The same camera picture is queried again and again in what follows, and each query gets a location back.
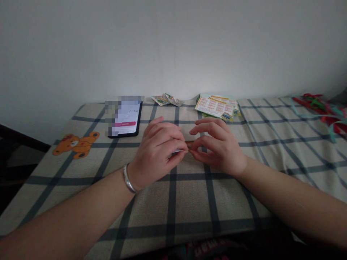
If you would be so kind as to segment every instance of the orange bear cartoon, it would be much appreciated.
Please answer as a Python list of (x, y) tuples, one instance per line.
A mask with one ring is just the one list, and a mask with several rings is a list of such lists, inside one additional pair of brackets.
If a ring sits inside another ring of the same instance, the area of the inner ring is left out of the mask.
[(67, 134), (54, 149), (53, 155), (59, 155), (63, 152), (74, 151), (77, 154), (74, 159), (81, 159), (89, 154), (91, 145), (99, 137), (98, 132), (91, 132), (89, 136), (82, 137), (81, 139), (73, 134)]

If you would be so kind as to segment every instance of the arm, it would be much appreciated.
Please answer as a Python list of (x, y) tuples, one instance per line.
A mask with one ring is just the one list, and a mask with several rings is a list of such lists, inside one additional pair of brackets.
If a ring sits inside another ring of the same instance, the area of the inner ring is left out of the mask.
[[(136, 190), (162, 178), (187, 153), (180, 128), (162, 121), (160, 117), (149, 124), (128, 165), (128, 177)], [(176, 149), (184, 151), (168, 159)], [(83, 258), (133, 197), (123, 170), (117, 170), (3, 238), (0, 258)]]
[[(196, 121), (190, 134), (198, 138), (190, 152), (240, 181), (285, 224), (319, 241), (347, 249), (347, 205), (291, 176), (245, 156), (227, 125), (215, 118)], [(199, 152), (199, 146), (212, 152)]]

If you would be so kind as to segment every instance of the bracelet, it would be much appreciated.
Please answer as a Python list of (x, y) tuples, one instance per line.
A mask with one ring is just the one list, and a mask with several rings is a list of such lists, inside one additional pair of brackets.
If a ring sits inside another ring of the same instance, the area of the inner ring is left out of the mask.
[(123, 175), (124, 175), (124, 181), (125, 181), (125, 184), (127, 185), (128, 189), (136, 194), (137, 193), (137, 190), (134, 189), (134, 187), (131, 185), (130, 181), (129, 181), (129, 178), (128, 178), (128, 173), (127, 173), (127, 167), (128, 167), (128, 164), (125, 164), (123, 166)]

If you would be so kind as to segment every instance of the hand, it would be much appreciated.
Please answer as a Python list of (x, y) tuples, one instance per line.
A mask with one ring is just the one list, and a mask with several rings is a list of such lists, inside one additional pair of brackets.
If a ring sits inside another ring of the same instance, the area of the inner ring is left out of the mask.
[[(188, 152), (181, 128), (160, 123), (163, 120), (161, 116), (149, 123), (135, 158), (128, 165), (129, 181), (137, 191), (168, 174)], [(168, 158), (176, 149), (183, 151)]]
[[(189, 152), (193, 157), (209, 166), (238, 177), (247, 166), (247, 156), (243, 154), (234, 135), (223, 120), (218, 118), (203, 118), (195, 121), (196, 126), (190, 130), (191, 135), (208, 132), (197, 138)], [(198, 151), (199, 146), (211, 150), (208, 153)]]

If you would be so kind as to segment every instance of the phone screen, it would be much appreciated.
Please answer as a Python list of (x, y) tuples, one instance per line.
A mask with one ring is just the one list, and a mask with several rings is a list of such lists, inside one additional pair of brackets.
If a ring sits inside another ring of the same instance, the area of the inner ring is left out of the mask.
[(140, 104), (123, 105), (116, 114), (115, 123), (112, 127), (112, 135), (132, 134), (136, 132)]

